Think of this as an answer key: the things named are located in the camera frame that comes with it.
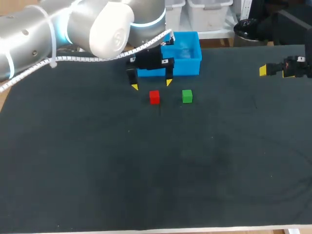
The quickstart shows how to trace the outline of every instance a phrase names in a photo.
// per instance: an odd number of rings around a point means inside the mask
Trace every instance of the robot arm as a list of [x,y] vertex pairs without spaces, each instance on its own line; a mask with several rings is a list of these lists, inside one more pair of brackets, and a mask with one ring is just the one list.
[[64,45],[109,59],[127,42],[139,47],[163,31],[164,0],[44,0],[0,17],[0,80]]

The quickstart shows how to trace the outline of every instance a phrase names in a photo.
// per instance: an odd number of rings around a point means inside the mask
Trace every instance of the white cable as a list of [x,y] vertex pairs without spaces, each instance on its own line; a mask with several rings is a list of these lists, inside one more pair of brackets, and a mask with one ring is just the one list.
[[[137,52],[145,50],[146,48],[148,48],[149,46],[155,44],[156,42],[158,42],[159,40],[161,40],[163,37],[165,37],[167,34],[169,34],[171,32],[172,32],[172,30],[168,29],[168,30],[164,31],[163,33],[159,34],[157,37],[155,37],[151,41],[145,43],[144,45],[142,45],[142,46],[140,46],[140,47],[138,47],[136,49],[133,49],[131,51],[124,52],[124,53],[118,55],[115,58],[102,59],[102,58],[88,58],[88,57],[74,57],[74,56],[58,56],[58,57],[56,57],[55,61],[75,61],[75,62],[105,62],[105,61],[112,61],[112,60],[116,60],[116,59],[120,59],[120,58],[123,58],[123,57],[130,56],[130,55],[133,55],[133,54],[135,54]],[[0,94],[3,93],[8,88],[10,88],[13,85],[15,85],[20,80],[22,80],[25,77],[27,77],[28,75],[32,74],[36,70],[38,70],[41,67],[51,63],[51,61],[52,61],[51,58],[47,58],[47,59],[37,63],[36,65],[28,68],[26,71],[24,71],[21,74],[15,76],[14,78],[10,79],[4,85],[0,86]]]
[[51,62],[50,62],[50,66],[52,68],[55,68],[58,65],[57,62],[56,62],[56,57],[57,57],[57,39],[56,39],[55,29],[54,29],[54,26],[52,24],[51,18],[48,15],[48,13],[42,7],[40,7],[38,5],[29,5],[29,6],[26,6],[26,7],[34,7],[37,10],[41,11],[43,13],[44,17],[46,18],[47,22],[48,22],[48,25],[49,25],[49,28],[50,28],[50,32],[51,32],[51,40],[52,40],[52,59],[51,59]]

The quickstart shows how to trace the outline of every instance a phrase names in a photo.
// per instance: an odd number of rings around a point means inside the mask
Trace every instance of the white shelf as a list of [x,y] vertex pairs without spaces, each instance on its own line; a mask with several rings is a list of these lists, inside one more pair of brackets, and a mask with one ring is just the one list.
[[[234,8],[230,6],[225,18],[223,28],[217,31],[198,32],[199,39],[233,38],[234,37],[233,28],[236,24],[237,24],[236,14],[234,12]],[[182,9],[180,32],[190,32],[190,31],[192,31],[192,28],[189,21],[189,16],[187,15],[185,9]]]

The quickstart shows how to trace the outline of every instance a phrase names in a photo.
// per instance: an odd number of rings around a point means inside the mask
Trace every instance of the yellow fingertip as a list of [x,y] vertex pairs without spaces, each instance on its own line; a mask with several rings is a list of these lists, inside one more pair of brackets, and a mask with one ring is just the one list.
[[261,77],[266,76],[267,75],[267,65],[260,67],[259,72],[260,72]]
[[137,84],[132,84],[132,87],[134,87],[134,89],[138,90],[138,85]]
[[172,82],[172,79],[168,79],[167,80],[167,86],[169,86],[171,82]]

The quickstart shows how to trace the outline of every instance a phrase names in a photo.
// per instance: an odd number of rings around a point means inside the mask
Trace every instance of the black mat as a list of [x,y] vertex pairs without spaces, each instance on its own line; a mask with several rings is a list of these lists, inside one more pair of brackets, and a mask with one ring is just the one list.
[[205,50],[139,92],[124,61],[37,71],[0,114],[0,233],[311,224],[312,80],[258,76],[288,55]]

